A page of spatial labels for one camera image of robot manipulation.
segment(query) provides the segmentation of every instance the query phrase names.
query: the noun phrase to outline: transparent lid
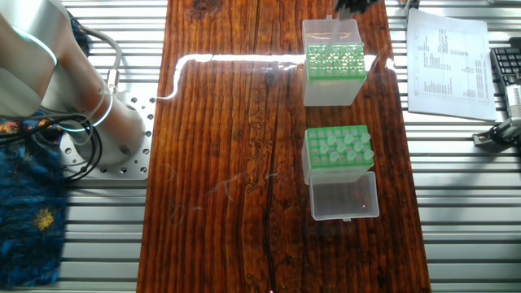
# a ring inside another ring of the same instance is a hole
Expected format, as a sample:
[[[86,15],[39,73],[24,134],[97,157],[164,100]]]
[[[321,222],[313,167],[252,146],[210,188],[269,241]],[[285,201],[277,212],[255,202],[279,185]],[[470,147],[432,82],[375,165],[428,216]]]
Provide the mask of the transparent lid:
[[[317,221],[379,215],[373,172],[312,175],[309,195],[311,214]]]
[[[356,20],[304,20],[304,48],[309,45],[362,43]]]

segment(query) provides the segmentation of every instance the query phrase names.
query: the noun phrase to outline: mounting plate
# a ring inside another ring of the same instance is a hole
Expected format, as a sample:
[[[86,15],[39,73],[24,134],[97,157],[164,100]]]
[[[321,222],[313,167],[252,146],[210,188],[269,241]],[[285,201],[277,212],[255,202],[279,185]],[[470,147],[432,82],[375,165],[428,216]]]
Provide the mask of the mounting plate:
[[[108,180],[146,180],[148,179],[148,169],[150,165],[150,153],[152,147],[152,134],[154,131],[155,119],[155,98],[126,98],[119,97],[123,103],[134,107],[143,119],[145,124],[145,138],[139,150],[128,160],[121,164],[112,166],[97,166],[82,181],[108,181]],[[65,176],[70,176],[78,171],[82,165],[76,165],[85,160],[77,153],[68,134],[62,137],[61,144],[61,163],[64,166]]]

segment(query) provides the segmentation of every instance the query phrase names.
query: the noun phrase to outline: green pipette tip rack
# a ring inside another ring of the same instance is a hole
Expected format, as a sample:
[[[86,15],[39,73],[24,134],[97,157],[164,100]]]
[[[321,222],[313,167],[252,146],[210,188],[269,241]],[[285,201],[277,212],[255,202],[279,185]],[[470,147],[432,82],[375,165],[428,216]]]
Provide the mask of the green pipette tip rack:
[[[367,76],[363,44],[310,45],[307,61],[311,81],[365,79]]]
[[[370,168],[374,164],[366,125],[308,129],[305,139],[311,169]]]

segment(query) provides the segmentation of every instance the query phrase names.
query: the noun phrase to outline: paper sheet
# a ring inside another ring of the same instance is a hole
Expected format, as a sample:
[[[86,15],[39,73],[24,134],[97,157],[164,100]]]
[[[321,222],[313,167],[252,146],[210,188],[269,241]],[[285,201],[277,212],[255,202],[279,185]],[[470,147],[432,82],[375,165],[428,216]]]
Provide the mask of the paper sheet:
[[[495,120],[487,24],[411,9],[407,26],[409,111]]]

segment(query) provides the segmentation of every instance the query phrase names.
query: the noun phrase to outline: metal slotted table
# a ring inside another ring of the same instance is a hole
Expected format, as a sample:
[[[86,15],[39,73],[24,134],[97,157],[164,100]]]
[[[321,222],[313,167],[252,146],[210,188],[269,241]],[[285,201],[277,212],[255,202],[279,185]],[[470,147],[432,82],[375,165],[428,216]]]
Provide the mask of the metal slotted table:
[[[121,44],[120,97],[155,96],[167,1],[63,3],[84,25]],[[405,13],[398,1],[386,4],[432,290],[521,291],[518,152],[474,148],[471,135],[492,124],[407,112]],[[487,21],[491,47],[521,36],[521,8],[422,0],[421,10]],[[108,45],[94,43],[90,61],[103,75],[113,59]],[[499,122],[506,109],[498,84],[494,89]],[[72,190],[59,281],[22,291],[135,292],[146,188],[144,181],[85,181]]]

